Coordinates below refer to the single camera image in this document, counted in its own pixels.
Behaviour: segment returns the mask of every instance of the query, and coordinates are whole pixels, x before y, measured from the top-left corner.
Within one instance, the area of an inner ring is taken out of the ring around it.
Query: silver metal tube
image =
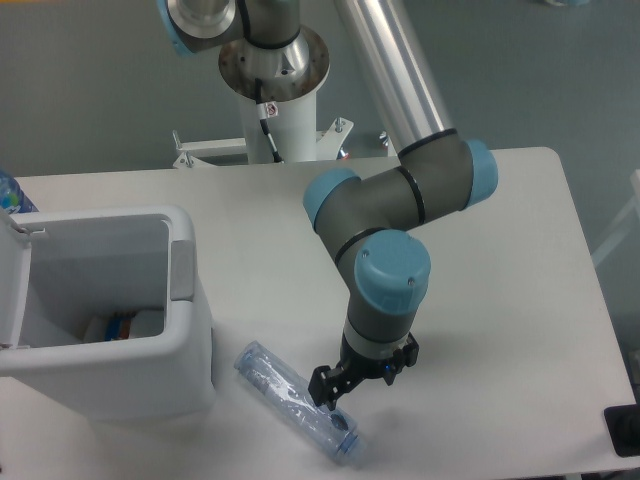
[[[236,14],[236,2],[232,0],[167,0],[167,7],[182,31],[200,39],[222,35]]]
[[[401,1],[335,0],[398,151],[452,127]]]
[[[216,17],[224,12],[229,0],[181,0],[184,8],[201,18]]]

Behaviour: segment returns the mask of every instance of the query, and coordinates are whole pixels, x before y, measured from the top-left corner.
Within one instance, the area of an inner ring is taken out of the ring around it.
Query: white table
[[[232,369],[257,339],[309,376],[338,360],[347,291],[301,204],[335,163],[21,179],[43,211],[176,203],[196,226],[217,321],[217,403],[166,421],[90,423],[0,380],[5,480],[498,479],[640,466],[602,411],[633,402],[555,153],[496,152],[488,201],[415,230],[431,253],[418,364],[339,404],[369,457],[340,468],[249,395]],[[393,159],[347,163],[363,176]]]

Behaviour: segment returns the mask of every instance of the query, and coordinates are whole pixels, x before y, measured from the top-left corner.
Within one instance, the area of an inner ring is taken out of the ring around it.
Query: gray floor
[[[640,2],[406,4],[460,132],[555,149],[593,245],[640,167]],[[319,126],[349,118],[351,153],[382,154],[332,2],[303,0],[303,16],[332,57]],[[0,165],[15,175],[168,168],[173,129],[185,141],[241,135],[217,52],[178,58],[153,0],[2,4],[0,65]],[[599,274],[621,343],[640,347],[640,228]]]

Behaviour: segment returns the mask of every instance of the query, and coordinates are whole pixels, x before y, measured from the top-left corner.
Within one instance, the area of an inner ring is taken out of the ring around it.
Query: clear plastic bottle
[[[234,367],[267,401],[339,464],[359,460],[364,444],[356,422],[336,408],[316,407],[307,391],[309,382],[258,342],[240,354]]]
[[[29,197],[24,194],[16,179],[2,170],[0,170],[0,206],[7,213],[38,211]]]

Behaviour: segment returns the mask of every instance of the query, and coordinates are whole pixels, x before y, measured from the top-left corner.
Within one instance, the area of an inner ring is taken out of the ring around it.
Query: open bin lid
[[[0,350],[16,348],[27,301],[31,241],[0,208]]]

